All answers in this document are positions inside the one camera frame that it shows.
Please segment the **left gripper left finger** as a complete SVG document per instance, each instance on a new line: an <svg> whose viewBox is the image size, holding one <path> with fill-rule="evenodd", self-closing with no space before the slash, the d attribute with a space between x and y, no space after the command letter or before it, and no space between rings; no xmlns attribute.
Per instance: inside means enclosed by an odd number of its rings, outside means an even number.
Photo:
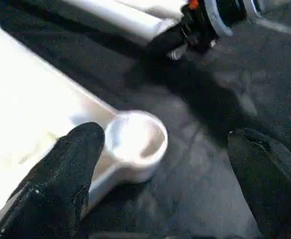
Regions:
<svg viewBox="0 0 291 239"><path fill-rule="evenodd" d="M60 137L0 210L0 239L73 238L104 142L104 130L95 122Z"/></svg>

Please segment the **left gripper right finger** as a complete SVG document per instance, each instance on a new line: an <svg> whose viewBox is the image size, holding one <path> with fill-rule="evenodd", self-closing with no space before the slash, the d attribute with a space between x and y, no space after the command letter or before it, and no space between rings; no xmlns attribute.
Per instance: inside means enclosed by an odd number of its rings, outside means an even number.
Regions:
<svg viewBox="0 0 291 239"><path fill-rule="evenodd" d="M254 129L228 135L228 156L259 231L291 239L291 152Z"/></svg>

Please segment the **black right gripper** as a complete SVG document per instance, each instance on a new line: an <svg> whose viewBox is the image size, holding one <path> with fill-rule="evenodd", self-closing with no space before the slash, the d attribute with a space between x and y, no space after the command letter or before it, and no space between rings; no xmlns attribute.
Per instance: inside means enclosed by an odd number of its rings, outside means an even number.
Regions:
<svg viewBox="0 0 291 239"><path fill-rule="evenodd" d="M181 7L183 14L179 25L172 26L154 37L145 47L153 57L179 60L187 51L205 53L219 38L208 16L211 0L188 0Z"/></svg>

